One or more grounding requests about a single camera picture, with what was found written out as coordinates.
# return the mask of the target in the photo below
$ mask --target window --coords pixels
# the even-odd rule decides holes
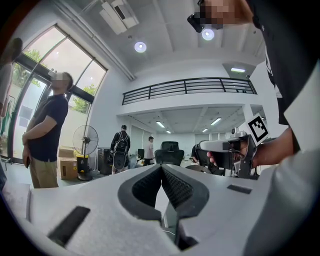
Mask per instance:
[[[100,67],[95,61],[92,61],[76,86],[94,96],[99,84],[104,78],[105,73],[106,71],[102,67]]]
[[[34,114],[39,102],[44,100],[47,95],[53,95],[53,92],[50,92],[48,71],[38,68],[37,64],[40,63],[57,72],[68,72],[73,78],[73,84],[77,86],[77,90],[72,93],[70,98],[67,97],[69,110],[62,126],[59,141],[60,146],[68,148],[73,148],[73,135],[76,129],[87,123],[94,96],[107,71],[93,56],[78,46],[70,36],[57,26],[44,32],[23,53],[13,64],[8,112],[6,118],[3,119],[3,130],[1,131],[3,148],[1,155],[18,159],[18,163],[19,161],[22,163],[21,137],[26,131],[30,117]],[[31,76],[31,80],[26,84],[29,76]],[[18,98],[22,98],[19,100],[21,103],[18,106],[18,113],[14,120],[10,121],[11,112]],[[8,138],[9,129],[13,131],[13,138]],[[7,154],[9,146],[13,148],[13,152]]]
[[[34,61],[39,62],[47,52],[65,37],[64,34],[53,27],[34,41],[23,53]]]
[[[91,58],[76,46],[70,39],[59,44],[41,63],[48,69],[57,72],[68,72],[76,83]]]

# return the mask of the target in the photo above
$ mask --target navy t-shirt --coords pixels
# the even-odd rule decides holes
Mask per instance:
[[[46,135],[28,141],[30,154],[33,158],[44,162],[57,160],[61,128],[67,114],[68,101],[64,94],[50,96],[39,104],[33,116],[35,118],[34,126],[43,122],[46,116],[53,118],[56,121],[56,126]]]

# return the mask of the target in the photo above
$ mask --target black railing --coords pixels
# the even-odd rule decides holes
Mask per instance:
[[[197,93],[257,94],[250,80],[201,77],[158,83],[123,93],[122,105],[167,96]]]

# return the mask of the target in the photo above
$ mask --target ceiling vent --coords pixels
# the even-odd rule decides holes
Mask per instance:
[[[115,0],[111,4],[104,2],[102,8],[100,15],[117,35],[139,24],[126,0]]]

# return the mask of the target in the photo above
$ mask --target standing fan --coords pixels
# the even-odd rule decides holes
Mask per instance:
[[[97,131],[90,125],[82,125],[75,130],[73,134],[73,147],[78,152],[76,156],[78,179],[80,181],[91,181],[92,176],[89,174],[88,158],[98,146]]]

